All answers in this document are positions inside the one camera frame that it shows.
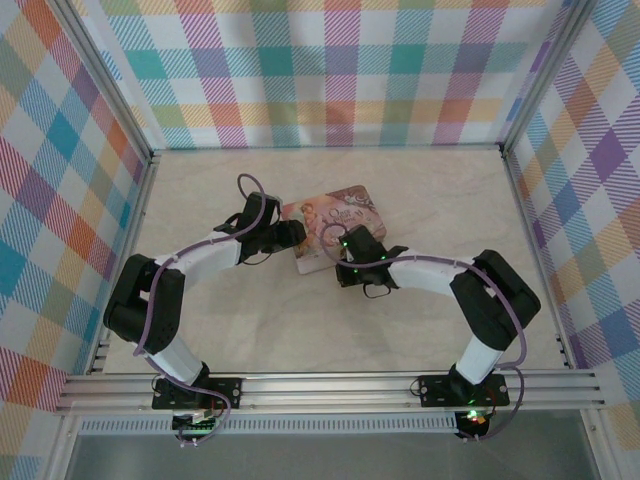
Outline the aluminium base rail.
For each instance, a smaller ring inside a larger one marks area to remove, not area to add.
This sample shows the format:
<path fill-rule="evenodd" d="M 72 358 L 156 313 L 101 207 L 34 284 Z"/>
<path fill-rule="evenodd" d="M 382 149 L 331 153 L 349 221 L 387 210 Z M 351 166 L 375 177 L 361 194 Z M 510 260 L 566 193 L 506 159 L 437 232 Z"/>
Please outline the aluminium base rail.
<path fill-rule="evenodd" d="M 234 414 L 342 414 L 432 411 L 584 410 L 605 406 L 590 370 L 505 371 L 471 400 L 456 400 L 444 383 L 426 383 L 421 372 L 230 373 L 218 380 L 240 385 Z M 159 399 L 153 374 L 72 376 L 58 400 L 59 414 L 195 413 Z"/>

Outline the green circuit board with plug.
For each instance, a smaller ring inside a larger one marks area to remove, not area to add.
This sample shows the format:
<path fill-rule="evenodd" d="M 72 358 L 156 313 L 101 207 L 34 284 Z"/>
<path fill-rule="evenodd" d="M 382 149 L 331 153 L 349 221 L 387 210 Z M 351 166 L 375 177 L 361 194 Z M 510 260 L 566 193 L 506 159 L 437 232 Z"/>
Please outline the green circuit board with plug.
<path fill-rule="evenodd" d="M 195 413 L 178 412 L 172 417 L 171 428 L 178 432 L 196 432 L 204 435 L 212 431 L 221 418 L 221 413 L 213 410 L 198 410 Z"/>

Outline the right aluminium side rail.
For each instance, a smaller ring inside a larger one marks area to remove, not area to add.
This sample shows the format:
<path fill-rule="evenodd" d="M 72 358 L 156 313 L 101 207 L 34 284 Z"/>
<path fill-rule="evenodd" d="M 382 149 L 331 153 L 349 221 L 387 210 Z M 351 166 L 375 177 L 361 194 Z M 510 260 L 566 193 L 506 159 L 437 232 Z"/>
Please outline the right aluminium side rail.
<path fill-rule="evenodd" d="M 559 307 L 558 300 L 563 300 L 564 297 L 562 291 L 558 290 L 556 284 L 551 280 L 551 257 L 546 250 L 546 230 L 540 220 L 541 215 L 550 206 L 551 195 L 548 188 L 542 186 L 540 180 L 529 181 L 524 178 L 519 159 L 511 150 L 503 148 L 501 158 L 521 217 L 535 271 L 541 284 L 542 296 L 554 323 L 556 340 L 564 367 L 576 369 L 578 365 L 569 338 L 572 323 L 565 323 L 564 313 Z"/>

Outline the pink illustrated tin box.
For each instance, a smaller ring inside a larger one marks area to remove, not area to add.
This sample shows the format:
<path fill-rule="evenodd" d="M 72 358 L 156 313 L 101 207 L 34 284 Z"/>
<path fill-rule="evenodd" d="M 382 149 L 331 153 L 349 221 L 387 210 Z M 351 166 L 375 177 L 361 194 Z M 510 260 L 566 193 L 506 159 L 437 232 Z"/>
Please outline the pink illustrated tin box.
<path fill-rule="evenodd" d="M 324 252 L 321 239 L 333 256 L 344 253 L 345 247 L 339 240 L 344 230 L 327 227 L 328 224 L 338 223 L 348 230 L 365 226 L 378 241 L 382 241 L 387 234 L 386 226 L 363 185 L 286 204 L 282 207 L 282 219 L 300 221 L 305 229 L 306 239 L 293 248 L 298 273 L 301 275 L 334 265 Z"/>

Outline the aluminium frame post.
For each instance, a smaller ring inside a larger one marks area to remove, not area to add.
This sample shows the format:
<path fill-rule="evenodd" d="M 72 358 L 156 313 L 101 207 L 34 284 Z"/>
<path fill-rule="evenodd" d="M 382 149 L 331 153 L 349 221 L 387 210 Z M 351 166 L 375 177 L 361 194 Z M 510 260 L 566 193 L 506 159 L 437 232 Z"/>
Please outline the aluminium frame post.
<path fill-rule="evenodd" d="M 72 0 L 45 0 L 78 52 L 83 65 L 104 95 L 115 118 L 135 150 L 147 164 L 153 160 L 153 149 L 136 121 L 132 110 L 111 75 L 98 47 L 78 14 Z"/>
<path fill-rule="evenodd" d="M 540 27 L 543 36 L 533 43 L 535 56 L 524 75 L 497 140 L 503 160 L 507 159 L 524 135 L 535 110 L 597 3 L 598 0 L 559 0 L 557 11 L 548 25 Z"/>

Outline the right aluminium frame post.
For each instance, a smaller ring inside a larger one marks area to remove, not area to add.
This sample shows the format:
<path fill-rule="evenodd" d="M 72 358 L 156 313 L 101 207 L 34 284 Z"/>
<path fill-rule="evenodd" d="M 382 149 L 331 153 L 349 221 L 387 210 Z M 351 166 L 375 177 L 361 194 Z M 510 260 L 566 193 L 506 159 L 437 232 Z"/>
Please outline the right aluminium frame post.
<path fill-rule="evenodd" d="M 559 0 L 557 11 L 548 25 L 540 27 L 543 36 L 533 43 L 535 56 L 524 75 L 497 140 L 503 160 L 507 159 L 524 135 L 535 110 L 597 3 L 598 0 Z"/>

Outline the aluminium side rail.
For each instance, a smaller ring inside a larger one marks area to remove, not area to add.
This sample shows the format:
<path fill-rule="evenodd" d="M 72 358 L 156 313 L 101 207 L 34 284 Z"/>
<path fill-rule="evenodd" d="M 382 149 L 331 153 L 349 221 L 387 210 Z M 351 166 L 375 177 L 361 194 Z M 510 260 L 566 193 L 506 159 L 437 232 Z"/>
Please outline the aluminium side rail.
<path fill-rule="evenodd" d="M 114 275 L 109 283 L 108 295 L 105 306 L 111 299 L 111 295 L 115 289 L 121 271 L 124 268 L 126 260 L 134 253 L 137 246 L 140 232 L 144 223 L 147 206 L 152 193 L 153 185 L 157 176 L 157 170 L 161 160 L 160 154 L 153 154 L 147 161 L 143 169 L 139 191 L 136 197 L 134 209 L 129 218 L 126 230 L 126 236 L 122 244 L 118 263 L 114 269 Z M 82 370 L 83 375 L 101 374 L 104 371 L 106 357 L 111 344 L 111 331 L 104 325 L 104 313 L 100 314 L 99 321 L 96 326 L 93 341 L 87 357 L 87 362 Z"/>
<path fill-rule="evenodd" d="M 542 296 L 554 323 L 556 340 L 564 367 L 576 369 L 578 365 L 569 338 L 572 323 L 565 323 L 564 313 L 559 307 L 558 300 L 563 300 L 564 297 L 562 291 L 558 290 L 556 284 L 551 280 L 551 257 L 546 250 L 546 230 L 540 220 L 541 215 L 550 206 L 551 195 L 548 188 L 542 186 L 540 180 L 529 181 L 524 178 L 519 159 L 511 150 L 503 148 L 501 158 L 521 217 L 535 271 L 541 284 Z"/>

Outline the black controller with lit leds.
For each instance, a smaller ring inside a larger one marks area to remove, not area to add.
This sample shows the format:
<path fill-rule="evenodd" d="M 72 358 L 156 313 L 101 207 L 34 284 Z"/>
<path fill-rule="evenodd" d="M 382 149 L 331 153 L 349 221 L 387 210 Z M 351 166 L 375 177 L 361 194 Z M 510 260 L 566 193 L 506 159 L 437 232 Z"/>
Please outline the black controller with lit leds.
<path fill-rule="evenodd" d="M 455 435 L 463 440 L 471 440 L 485 436 L 489 431 L 490 419 L 476 410 L 455 413 L 457 432 Z"/>

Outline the left aluminium frame post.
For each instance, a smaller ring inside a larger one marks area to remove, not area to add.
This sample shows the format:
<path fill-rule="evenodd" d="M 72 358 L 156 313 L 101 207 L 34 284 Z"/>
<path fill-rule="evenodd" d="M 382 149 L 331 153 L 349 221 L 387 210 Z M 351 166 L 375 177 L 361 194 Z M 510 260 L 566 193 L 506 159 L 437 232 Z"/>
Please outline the left aluminium frame post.
<path fill-rule="evenodd" d="M 72 0 L 45 0 L 78 52 L 83 65 L 104 95 L 115 118 L 135 150 L 147 164 L 153 160 L 153 149 L 136 121 L 132 110 L 111 75 L 98 47 L 78 14 Z"/>

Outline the left aluminium side rail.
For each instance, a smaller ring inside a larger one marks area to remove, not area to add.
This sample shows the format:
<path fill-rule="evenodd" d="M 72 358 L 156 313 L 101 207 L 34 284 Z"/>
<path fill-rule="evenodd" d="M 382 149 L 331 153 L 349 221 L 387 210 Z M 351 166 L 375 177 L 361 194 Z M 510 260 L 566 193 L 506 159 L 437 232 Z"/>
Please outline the left aluminium side rail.
<path fill-rule="evenodd" d="M 161 160 L 160 154 L 153 154 L 147 161 L 143 169 L 139 191 L 136 197 L 134 209 L 129 218 L 126 230 L 126 236 L 122 244 L 118 263 L 114 269 L 114 275 L 109 283 L 108 295 L 105 306 L 111 299 L 111 295 L 115 289 L 121 271 L 124 268 L 126 260 L 134 253 L 137 246 L 140 232 L 144 223 L 147 206 L 152 193 L 153 185 L 157 176 L 157 170 Z M 100 314 L 99 321 L 96 326 L 93 341 L 87 357 L 87 362 L 82 370 L 83 375 L 101 374 L 104 371 L 106 357 L 111 344 L 111 331 L 104 325 L 104 313 Z"/>

